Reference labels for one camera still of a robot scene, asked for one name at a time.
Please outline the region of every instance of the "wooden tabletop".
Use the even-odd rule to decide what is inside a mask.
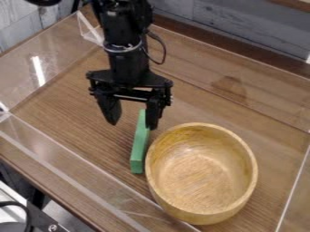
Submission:
[[[310,141],[307,132],[310,125],[310,84],[300,74],[280,70],[182,34],[161,27],[154,27],[154,31],[168,43],[169,57],[166,65],[154,66],[153,70],[174,81],[176,101],[165,111],[152,140],[184,122],[214,123],[245,139],[258,160],[258,187],[246,208],[229,221],[200,229],[275,231]],[[152,42],[150,47],[153,55],[161,55],[158,45]],[[95,165],[153,199],[146,177],[132,174],[129,162],[138,112],[145,105],[124,102],[124,117],[114,127],[106,123],[97,101],[89,95],[85,73],[108,68],[108,55],[101,48],[93,49],[87,57],[13,111],[83,158],[62,153],[47,143],[34,144],[38,150],[49,153],[42,159],[71,178],[63,178],[42,165],[35,156],[26,156],[5,140],[0,140],[0,153],[3,161],[94,229],[137,231],[108,211],[105,204],[97,204],[94,197],[113,196],[114,186],[103,182],[99,171],[87,168],[90,164]],[[29,141],[34,136],[23,132],[19,138]],[[291,225],[299,229],[295,231],[309,231],[295,220]]]

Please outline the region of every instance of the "cable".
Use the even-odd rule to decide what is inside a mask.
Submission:
[[[10,206],[17,206],[17,207],[23,208],[23,210],[26,212],[26,228],[25,228],[25,232],[30,232],[30,229],[31,229],[31,226],[33,226],[33,218],[31,218],[30,210],[18,201],[3,201],[3,202],[0,202],[0,208],[10,207]]]
[[[150,57],[149,52],[146,51],[146,48],[145,48],[145,47],[142,47],[144,53],[146,54],[146,56],[150,58],[150,60],[152,60],[153,62],[156,62],[158,65],[162,65],[162,64],[165,64],[165,62],[166,62],[166,56],[168,56],[168,47],[166,47],[166,44],[165,44],[162,38],[161,38],[156,33],[153,33],[152,31],[148,31],[148,35],[149,35],[149,37],[150,37],[152,39],[157,40],[157,41],[161,43],[161,45],[162,45],[162,49],[164,49],[162,61],[158,62],[157,60],[154,60],[154,59]]]

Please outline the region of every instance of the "screw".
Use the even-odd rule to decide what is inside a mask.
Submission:
[[[58,231],[58,226],[57,225],[51,225],[49,228],[50,232],[57,232]]]

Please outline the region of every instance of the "green block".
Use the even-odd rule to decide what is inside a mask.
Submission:
[[[132,151],[132,172],[142,174],[145,172],[145,159],[148,156],[150,129],[146,127],[146,110],[141,110],[136,130],[136,140]]]

